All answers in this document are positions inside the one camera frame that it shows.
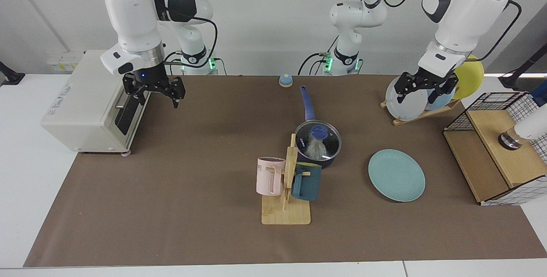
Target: white table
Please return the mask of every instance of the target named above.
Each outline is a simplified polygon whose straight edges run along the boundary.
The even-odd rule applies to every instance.
[[[70,152],[39,121],[69,76],[27,75],[18,86],[0,88],[0,277],[30,276],[247,276],[294,275],[545,276],[547,259],[394,261],[280,265],[188,265],[170,267],[101,267],[21,269],[76,153]],[[486,79],[481,92],[507,91]],[[476,96],[464,100],[467,106]],[[24,158],[10,158],[12,154]],[[544,246],[547,244],[547,197],[523,206]]]

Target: blue plate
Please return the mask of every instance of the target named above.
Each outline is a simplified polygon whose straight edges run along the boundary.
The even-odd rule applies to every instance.
[[[427,97],[429,97],[434,90],[435,89],[428,89]],[[442,96],[437,97],[437,99],[435,100],[435,102],[433,102],[433,104],[430,104],[430,103],[427,104],[426,111],[436,111],[440,108],[445,107],[446,105],[448,105],[448,103],[450,103],[450,100],[452,100],[455,93],[456,93],[456,88],[454,88],[452,92],[450,92],[449,94],[443,94]]]
[[[416,200],[426,188],[422,168],[412,157],[397,150],[376,152],[369,162],[369,177],[382,195],[395,201]]]

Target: yellow plate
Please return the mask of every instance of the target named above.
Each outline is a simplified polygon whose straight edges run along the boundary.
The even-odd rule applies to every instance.
[[[469,58],[477,59],[473,55],[470,55]],[[456,85],[456,93],[453,99],[461,100],[462,98],[471,96],[480,87],[484,78],[484,67],[480,61],[469,61],[457,68],[455,73],[459,81]]]

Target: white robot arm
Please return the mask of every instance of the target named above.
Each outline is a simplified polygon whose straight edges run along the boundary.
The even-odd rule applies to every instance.
[[[216,69],[209,65],[211,49],[205,47],[201,32],[193,25],[203,24],[213,18],[213,6],[208,0],[163,0],[164,5],[192,18],[172,14],[162,5],[156,5],[159,24],[171,29],[181,48],[181,58],[185,74],[214,74]]]
[[[363,41],[356,29],[381,26],[387,18],[387,6],[382,0],[343,2],[332,6],[329,17],[338,29],[338,40],[332,63],[326,65],[326,71],[335,76],[350,74],[356,70],[357,56]]]
[[[429,103],[450,93],[457,76],[453,71],[471,54],[511,0],[422,0],[422,9],[439,28],[416,73],[405,72],[395,84],[401,103],[407,94],[434,89]]]
[[[118,43],[101,56],[113,74],[124,75],[125,92],[144,104],[145,91],[160,92],[172,99],[176,108],[184,98],[180,77],[169,80],[158,21],[172,28],[179,40],[184,65],[209,70],[211,51],[192,24],[209,21],[212,7],[207,0],[104,0]]]

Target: wooden mug holder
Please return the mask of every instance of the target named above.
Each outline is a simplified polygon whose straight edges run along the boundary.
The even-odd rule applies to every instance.
[[[298,148],[297,135],[291,135],[291,146],[287,148],[285,171],[283,174],[283,191],[279,196],[262,196],[262,224],[309,224],[311,213],[309,201],[296,199],[291,196],[291,188],[295,176]]]

